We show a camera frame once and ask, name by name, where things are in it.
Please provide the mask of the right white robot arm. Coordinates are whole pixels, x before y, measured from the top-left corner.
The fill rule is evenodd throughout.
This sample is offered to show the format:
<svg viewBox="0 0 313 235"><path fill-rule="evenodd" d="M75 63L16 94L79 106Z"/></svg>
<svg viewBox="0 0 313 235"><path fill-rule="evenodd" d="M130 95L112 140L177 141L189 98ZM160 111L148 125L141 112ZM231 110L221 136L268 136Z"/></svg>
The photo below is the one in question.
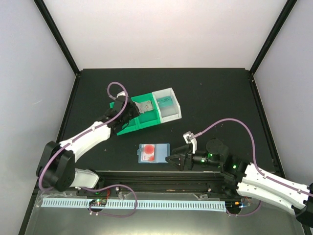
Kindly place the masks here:
<svg viewBox="0 0 313 235"><path fill-rule="evenodd" d="M250 197L274 205L294 215L306 226L313 226L313 187L295 183L257 168L255 164L232 155L218 139L206 143L205 150L188 143L176 148L166 162L179 171L195 165L212 166L224 177L225 196Z"/></svg>

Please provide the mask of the blue card holder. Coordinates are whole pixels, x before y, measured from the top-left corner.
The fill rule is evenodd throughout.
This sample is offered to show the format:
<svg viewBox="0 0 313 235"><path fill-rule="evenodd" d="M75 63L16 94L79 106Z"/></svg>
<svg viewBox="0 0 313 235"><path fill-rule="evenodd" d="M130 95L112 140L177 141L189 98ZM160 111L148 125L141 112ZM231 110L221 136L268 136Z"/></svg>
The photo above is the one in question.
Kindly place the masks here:
<svg viewBox="0 0 313 235"><path fill-rule="evenodd" d="M142 162L140 159L142 147L144 144L139 145L137 150L138 163L139 164L166 164L165 158L170 156L170 144L169 143L157 143L155 145L155 160L153 162Z"/></svg>

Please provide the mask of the red circle card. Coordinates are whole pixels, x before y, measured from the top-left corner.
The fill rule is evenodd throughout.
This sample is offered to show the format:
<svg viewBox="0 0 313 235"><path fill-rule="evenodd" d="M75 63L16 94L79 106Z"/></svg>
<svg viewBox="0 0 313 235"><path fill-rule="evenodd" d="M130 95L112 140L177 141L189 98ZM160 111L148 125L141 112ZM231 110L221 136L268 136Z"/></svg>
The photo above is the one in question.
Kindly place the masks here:
<svg viewBox="0 0 313 235"><path fill-rule="evenodd" d="M155 160L155 145L144 144L142 147L140 159L142 162L153 162Z"/></svg>

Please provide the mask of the white floral VIP card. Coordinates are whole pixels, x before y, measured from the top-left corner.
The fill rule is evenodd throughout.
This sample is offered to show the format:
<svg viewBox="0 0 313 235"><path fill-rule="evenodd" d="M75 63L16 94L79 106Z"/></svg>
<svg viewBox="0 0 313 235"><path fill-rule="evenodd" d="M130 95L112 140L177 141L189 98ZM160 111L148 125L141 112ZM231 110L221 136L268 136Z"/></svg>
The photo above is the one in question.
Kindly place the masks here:
<svg viewBox="0 0 313 235"><path fill-rule="evenodd" d="M153 110L153 104L150 100L137 102L136 105L141 113Z"/></svg>

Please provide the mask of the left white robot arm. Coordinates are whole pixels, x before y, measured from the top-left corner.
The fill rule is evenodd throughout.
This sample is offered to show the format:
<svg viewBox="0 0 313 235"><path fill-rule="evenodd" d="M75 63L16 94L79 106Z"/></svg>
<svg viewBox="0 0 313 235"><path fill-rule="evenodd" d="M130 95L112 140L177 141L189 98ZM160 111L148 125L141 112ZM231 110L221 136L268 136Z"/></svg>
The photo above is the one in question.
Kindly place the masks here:
<svg viewBox="0 0 313 235"><path fill-rule="evenodd" d="M120 95L114 100L113 107L86 130L60 143L47 143L36 172L39 189L45 190L44 184L47 184L49 189L59 192L68 188L85 188L93 195L102 194L105 183L99 180L98 174L78 169L75 164L85 153L119 133L124 125L142 113L141 104Z"/></svg>

